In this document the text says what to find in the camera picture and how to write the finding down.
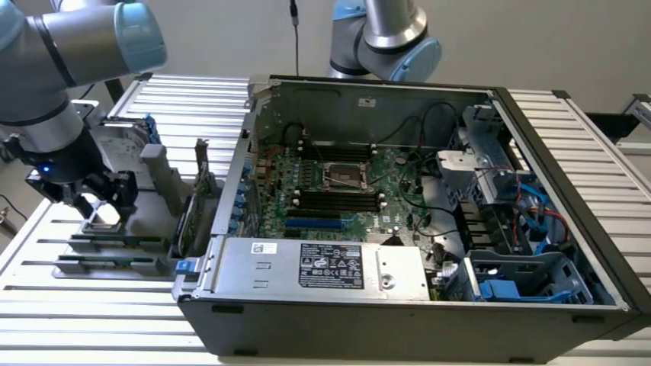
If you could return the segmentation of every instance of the blue plastic latch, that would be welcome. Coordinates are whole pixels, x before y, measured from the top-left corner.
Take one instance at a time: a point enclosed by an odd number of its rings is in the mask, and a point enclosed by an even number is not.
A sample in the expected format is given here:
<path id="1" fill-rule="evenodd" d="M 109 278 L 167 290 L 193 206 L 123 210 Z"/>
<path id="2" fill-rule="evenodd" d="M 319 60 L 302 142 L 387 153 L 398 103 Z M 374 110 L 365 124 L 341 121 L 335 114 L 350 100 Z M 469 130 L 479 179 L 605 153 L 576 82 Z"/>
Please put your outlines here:
<path id="1" fill-rule="evenodd" d="M 197 263 L 194 261 L 179 261 L 175 268 L 178 275 L 194 275 Z"/>
<path id="2" fill-rule="evenodd" d="M 363 17 L 367 15 L 367 6 L 365 0 L 338 0 L 335 3 L 335 12 L 333 20 Z"/>
<path id="3" fill-rule="evenodd" d="M 391 77 L 394 82 L 425 82 L 439 65 L 443 49 L 434 37 L 426 37 L 401 61 Z"/>
<path id="4" fill-rule="evenodd" d="M 565 303 L 573 292 L 561 291 L 552 296 L 521 296 L 517 283 L 507 280 L 486 280 L 479 284 L 482 297 L 486 301 L 505 303 Z"/>
<path id="5" fill-rule="evenodd" d="M 147 124 L 150 143 L 162 145 L 163 142 L 161 141 L 159 129 L 157 127 L 157 120 L 154 119 L 151 114 L 149 114 L 147 117 L 145 118 L 145 123 Z"/>
<path id="6" fill-rule="evenodd" d="M 25 14 L 10 0 L 0 0 L 0 51 L 21 35 L 25 27 Z"/>

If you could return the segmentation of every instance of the power supply label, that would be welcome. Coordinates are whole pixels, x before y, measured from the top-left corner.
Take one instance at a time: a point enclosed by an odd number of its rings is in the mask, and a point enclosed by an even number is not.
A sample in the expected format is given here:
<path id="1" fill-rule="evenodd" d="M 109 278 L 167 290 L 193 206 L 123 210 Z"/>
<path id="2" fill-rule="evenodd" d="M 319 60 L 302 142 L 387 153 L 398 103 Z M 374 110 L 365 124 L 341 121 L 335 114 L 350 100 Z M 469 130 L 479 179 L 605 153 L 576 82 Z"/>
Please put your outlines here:
<path id="1" fill-rule="evenodd" d="M 362 247 L 303 243 L 298 283 L 303 287 L 363 290 Z"/>

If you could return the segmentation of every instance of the power cable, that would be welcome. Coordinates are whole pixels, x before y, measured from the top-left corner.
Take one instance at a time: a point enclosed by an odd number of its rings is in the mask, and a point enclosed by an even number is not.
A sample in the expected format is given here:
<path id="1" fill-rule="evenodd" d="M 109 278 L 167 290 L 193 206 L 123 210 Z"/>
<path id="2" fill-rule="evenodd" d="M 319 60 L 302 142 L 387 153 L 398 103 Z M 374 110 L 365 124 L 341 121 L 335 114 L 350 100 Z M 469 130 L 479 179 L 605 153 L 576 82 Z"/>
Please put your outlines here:
<path id="1" fill-rule="evenodd" d="M 11 203 L 11 200 L 10 198 L 7 198 L 7 196 L 5 194 L 0 194 L 0 197 L 5 198 L 5 201 L 7 201 L 7 203 L 10 204 L 11 206 L 11 209 L 23 217 L 23 219 L 27 221 L 29 220 L 29 217 L 26 216 L 26 214 L 23 212 L 21 212 L 21 210 L 17 208 L 17 206 Z"/>
<path id="2" fill-rule="evenodd" d="M 290 15 L 293 17 L 293 25 L 294 25 L 294 56 L 295 56 L 295 66 L 297 66 L 297 76 L 299 76 L 298 72 L 298 6 L 297 0 L 290 0 Z"/>

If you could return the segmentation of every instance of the white label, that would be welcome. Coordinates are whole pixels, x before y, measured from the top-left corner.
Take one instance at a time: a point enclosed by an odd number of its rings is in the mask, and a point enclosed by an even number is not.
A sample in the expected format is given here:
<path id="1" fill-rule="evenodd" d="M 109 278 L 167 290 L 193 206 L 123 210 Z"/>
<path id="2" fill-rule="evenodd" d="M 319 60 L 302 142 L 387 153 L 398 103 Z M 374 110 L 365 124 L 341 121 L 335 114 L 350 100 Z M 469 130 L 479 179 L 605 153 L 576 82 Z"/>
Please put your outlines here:
<path id="1" fill-rule="evenodd" d="M 375 108 L 375 99 L 374 98 L 359 98 L 358 105 L 361 107 Z"/>
<path id="2" fill-rule="evenodd" d="M 277 254 L 277 244 L 274 242 L 255 242 L 251 246 L 251 254 Z"/>

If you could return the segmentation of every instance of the cable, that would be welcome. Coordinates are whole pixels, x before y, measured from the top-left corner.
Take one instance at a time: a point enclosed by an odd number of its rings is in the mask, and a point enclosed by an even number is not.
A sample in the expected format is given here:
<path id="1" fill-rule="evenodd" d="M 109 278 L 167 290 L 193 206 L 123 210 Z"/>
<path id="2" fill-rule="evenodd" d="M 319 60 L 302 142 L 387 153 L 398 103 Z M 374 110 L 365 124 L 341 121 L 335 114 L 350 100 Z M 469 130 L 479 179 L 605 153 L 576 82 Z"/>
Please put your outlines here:
<path id="1" fill-rule="evenodd" d="M 398 126 L 398 128 L 383 138 L 381 139 L 377 143 L 381 144 L 383 143 L 385 141 L 387 141 L 389 139 L 391 139 L 394 137 L 394 135 L 402 130 L 402 128 L 406 126 L 407 122 L 410 122 L 411 120 L 417 120 L 417 122 L 421 123 L 421 125 L 423 124 L 422 122 L 422 119 L 418 118 L 417 116 L 409 116 L 401 123 L 401 126 Z"/>
<path id="2" fill-rule="evenodd" d="M 426 234 L 423 231 L 421 231 L 421 223 L 423 222 L 423 219 L 425 219 L 427 216 L 430 216 L 430 215 L 431 215 L 431 214 L 430 214 L 430 213 L 427 213 L 427 214 L 425 214 L 425 215 L 422 216 L 422 218 L 421 218 L 421 219 L 418 219 L 418 222 L 417 222 L 417 231 L 418 231 L 418 233 L 419 233 L 421 235 L 423 235 L 423 236 L 425 236 L 425 237 L 427 237 L 427 238 L 435 238 L 435 237 L 439 237 L 439 236 L 447 235 L 447 234 L 450 234 L 450 233 L 461 233 L 461 231 L 459 231 L 458 229 L 449 230 L 449 231 L 446 231 L 445 233 L 441 233 L 441 234 L 434 234 L 434 235 L 433 235 L 433 234 Z"/>
<path id="3" fill-rule="evenodd" d="M 538 207 L 530 207 L 529 209 L 530 212 L 538 212 Z M 568 221 L 566 221 L 566 218 L 564 217 L 564 215 L 558 212 L 554 212 L 553 210 L 550 210 L 549 208 L 546 208 L 546 212 L 544 214 L 545 216 L 550 215 L 552 217 L 554 217 L 558 221 L 561 221 L 561 223 L 564 224 L 564 229 L 565 229 L 565 235 L 564 235 L 564 242 L 568 242 L 568 239 L 569 239 L 569 233 L 570 233 L 570 229 L 569 229 L 569 226 L 568 226 Z"/>
<path id="4" fill-rule="evenodd" d="M 14 211 L 23 217 L 23 219 L 27 221 L 29 220 L 29 217 L 25 215 L 23 212 L 21 212 L 21 210 L 17 208 L 17 206 L 11 203 L 11 200 L 10 198 L 7 198 L 7 196 L 5 194 L 0 194 L 0 197 L 5 198 L 5 201 L 7 201 L 7 203 L 10 204 L 11 208 L 14 209 Z"/>
<path id="5" fill-rule="evenodd" d="M 429 158 L 426 160 L 423 160 L 421 163 L 422 164 L 427 164 L 429 162 L 437 160 L 437 158 Z M 419 161 L 415 161 L 415 162 L 411 162 L 411 164 L 409 164 L 406 167 L 405 167 L 405 172 L 401 176 L 401 178 L 398 179 L 398 184 L 401 184 L 401 182 L 403 181 L 405 177 L 407 176 L 407 171 L 410 170 L 411 166 L 418 163 Z M 455 216 L 455 214 L 446 208 L 442 208 L 442 207 L 434 207 L 434 206 L 427 206 L 425 204 L 417 204 L 415 202 L 413 202 L 406 196 L 405 196 L 405 192 L 403 190 L 401 189 L 401 197 L 402 199 L 405 200 L 405 202 L 407 202 L 409 204 L 411 204 L 414 207 L 418 207 L 418 208 L 426 208 L 427 210 L 437 210 L 437 211 L 443 211 L 446 214 L 451 215 L 453 217 Z"/>
<path id="6" fill-rule="evenodd" d="M 294 56 L 295 56 L 294 63 L 297 65 L 297 76 L 299 76 L 299 72 L 298 72 L 298 26 L 297 25 L 294 26 L 294 38 L 297 39 L 297 42 L 294 45 Z"/>
<path id="7" fill-rule="evenodd" d="M 446 107 L 449 107 L 453 110 L 453 113 L 455 115 L 455 125 L 457 125 L 457 129 L 459 130 L 461 129 L 461 124 L 459 124 L 459 116 L 461 115 L 459 115 L 459 111 L 457 110 L 457 107 L 451 103 L 447 103 L 446 101 L 437 101 L 435 103 L 430 104 L 430 106 L 426 109 L 426 113 L 423 114 L 423 121 L 427 120 L 427 115 L 430 114 L 433 108 L 434 107 L 438 107 L 441 105 L 445 105 Z"/>
<path id="8" fill-rule="evenodd" d="M 306 129 L 306 126 L 301 123 L 301 122 L 290 122 L 289 124 L 286 124 L 286 126 L 283 127 L 283 133 L 281 135 L 281 145 L 285 145 L 286 144 L 286 135 L 287 135 L 287 130 L 290 129 L 290 127 L 293 126 L 299 126 L 302 128 L 302 130 Z"/>
<path id="9" fill-rule="evenodd" d="M 297 41 L 295 45 L 294 45 L 294 55 L 295 55 L 297 76 L 299 76 L 299 72 L 298 72 L 298 6 L 297 6 L 297 0 L 290 0 L 290 15 L 293 17 L 294 39 Z"/>
<path id="10" fill-rule="evenodd" d="M 95 88 L 95 84 L 93 84 L 89 89 L 86 89 L 86 92 L 82 94 L 82 96 L 79 97 L 79 99 L 85 99 L 86 97 L 89 97 L 89 93 L 91 92 L 93 88 Z"/>

